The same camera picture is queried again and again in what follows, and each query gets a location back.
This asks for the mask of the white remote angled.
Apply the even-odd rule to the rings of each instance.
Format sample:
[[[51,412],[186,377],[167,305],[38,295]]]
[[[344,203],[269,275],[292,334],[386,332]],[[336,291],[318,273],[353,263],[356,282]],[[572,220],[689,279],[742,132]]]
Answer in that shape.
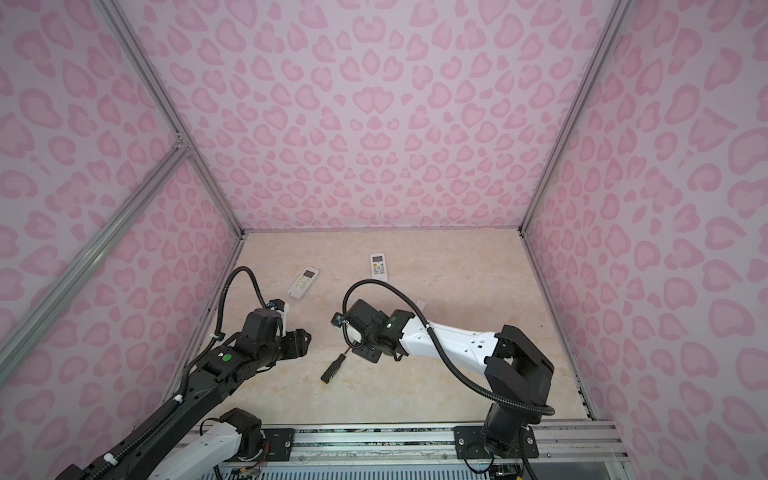
[[[319,273],[320,271],[316,268],[305,268],[289,287],[288,296],[295,300],[301,300],[318,278]]]

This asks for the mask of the black handled screwdriver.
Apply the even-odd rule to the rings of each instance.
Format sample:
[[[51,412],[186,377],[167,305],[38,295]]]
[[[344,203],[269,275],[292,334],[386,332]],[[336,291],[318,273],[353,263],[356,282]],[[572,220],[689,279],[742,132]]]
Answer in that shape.
[[[324,384],[329,384],[336,374],[339,372],[343,363],[348,358],[348,354],[352,352],[352,348],[348,347],[343,353],[341,353],[325,370],[320,379]]]

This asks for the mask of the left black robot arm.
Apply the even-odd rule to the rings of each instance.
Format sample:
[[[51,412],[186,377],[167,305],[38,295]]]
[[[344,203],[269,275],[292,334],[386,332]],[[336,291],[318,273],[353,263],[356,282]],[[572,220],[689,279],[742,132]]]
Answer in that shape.
[[[88,466],[74,464],[59,479],[147,479],[199,421],[245,381],[278,362],[308,353],[312,336],[304,329],[286,332],[275,310],[256,309],[242,329],[203,352],[178,390],[140,426]]]

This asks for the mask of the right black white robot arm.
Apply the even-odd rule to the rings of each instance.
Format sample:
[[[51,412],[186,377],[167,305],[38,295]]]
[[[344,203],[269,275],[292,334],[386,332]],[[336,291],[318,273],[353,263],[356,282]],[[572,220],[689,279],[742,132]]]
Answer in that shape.
[[[491,407],[480,429],[479,444],[468,440],[461,450],[467,458],[493,454],[501,458],[536,458],[532,427],[553,409],[547,404],[554,365],[517,327],[476,332],[437,323],[424,323],[410,311],[386,314],[363,300],[331,323],[342,330],[352,352],[371,363],[386,355],[397,361],[421,356],[450,363],[449,370],[466,369],[484,376],[486,387],[464,378],[461,383],[485,396]]]

